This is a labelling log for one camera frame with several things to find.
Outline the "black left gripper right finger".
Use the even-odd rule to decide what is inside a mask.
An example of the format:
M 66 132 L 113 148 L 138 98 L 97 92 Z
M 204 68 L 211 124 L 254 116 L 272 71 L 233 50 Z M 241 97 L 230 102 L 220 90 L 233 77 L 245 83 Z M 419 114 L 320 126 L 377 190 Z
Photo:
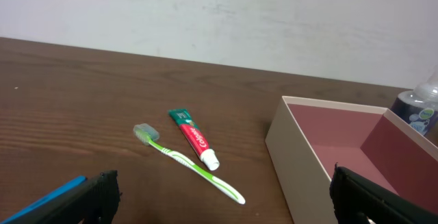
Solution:
M 339 224 L 437 223 L 437 215 L 343 166 L 335 166 L 329 194 Z

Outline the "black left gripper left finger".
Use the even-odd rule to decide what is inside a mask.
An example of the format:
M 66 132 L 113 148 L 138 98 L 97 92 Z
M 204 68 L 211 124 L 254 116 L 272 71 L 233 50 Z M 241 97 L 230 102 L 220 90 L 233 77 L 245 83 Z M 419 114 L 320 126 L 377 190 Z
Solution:
M 121 192 L 118 171 L 99 173 L 48 203 L 10 223 L 111 223 L 118 211 Z

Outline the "dark blue clear bottle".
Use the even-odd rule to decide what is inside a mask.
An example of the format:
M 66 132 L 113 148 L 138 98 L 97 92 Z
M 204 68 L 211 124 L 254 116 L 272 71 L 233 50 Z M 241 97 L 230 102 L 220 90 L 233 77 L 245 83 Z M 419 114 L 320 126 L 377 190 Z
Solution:
M 401 92 L 390 110 L 425 136 L 437 123 L 437 69 L 413 90 Z

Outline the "red green toothpaste tube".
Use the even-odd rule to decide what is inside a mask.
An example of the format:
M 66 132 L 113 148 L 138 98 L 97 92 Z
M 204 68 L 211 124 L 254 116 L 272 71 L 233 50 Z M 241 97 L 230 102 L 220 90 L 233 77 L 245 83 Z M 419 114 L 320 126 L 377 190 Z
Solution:
M 210 171 L 219 168 L 220 163 L 215 151 L 209 143 L 198 125 L 193 121 L 190 113 L 186 109 L 175 109 L 168 112 L 173 121 L 177 124 L 199 160 L 205 164 Z

